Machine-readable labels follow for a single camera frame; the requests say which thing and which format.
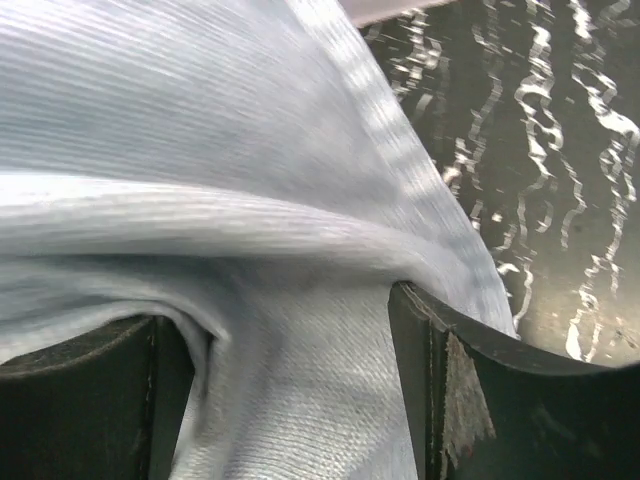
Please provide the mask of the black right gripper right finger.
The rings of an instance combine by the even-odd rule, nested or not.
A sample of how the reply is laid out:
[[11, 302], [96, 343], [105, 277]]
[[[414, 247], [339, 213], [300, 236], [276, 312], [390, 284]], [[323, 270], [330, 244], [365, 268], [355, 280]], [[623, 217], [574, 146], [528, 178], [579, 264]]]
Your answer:
[[409, 283], [388, 313], [422, 479], [635, 479], [639, 368], [538, 349]]

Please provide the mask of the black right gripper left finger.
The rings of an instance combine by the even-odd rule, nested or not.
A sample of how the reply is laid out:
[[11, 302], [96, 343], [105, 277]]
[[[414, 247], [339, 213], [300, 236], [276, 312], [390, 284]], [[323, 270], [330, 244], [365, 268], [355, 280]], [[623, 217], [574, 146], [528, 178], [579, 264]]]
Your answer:
[[148, 316], [8, 361], [2, 479], [168, 478], [193, 374], [174, 323]]

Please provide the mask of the blue pillowcase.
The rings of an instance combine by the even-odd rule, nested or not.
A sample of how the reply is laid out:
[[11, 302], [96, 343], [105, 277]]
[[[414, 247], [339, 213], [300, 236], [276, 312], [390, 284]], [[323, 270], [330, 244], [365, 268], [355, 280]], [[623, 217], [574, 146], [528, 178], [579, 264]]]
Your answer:
[[413, 479], [387, 300], [503, 283], [335, 1], [1, 5], [1, 357], [164, 314], [177, 479]]

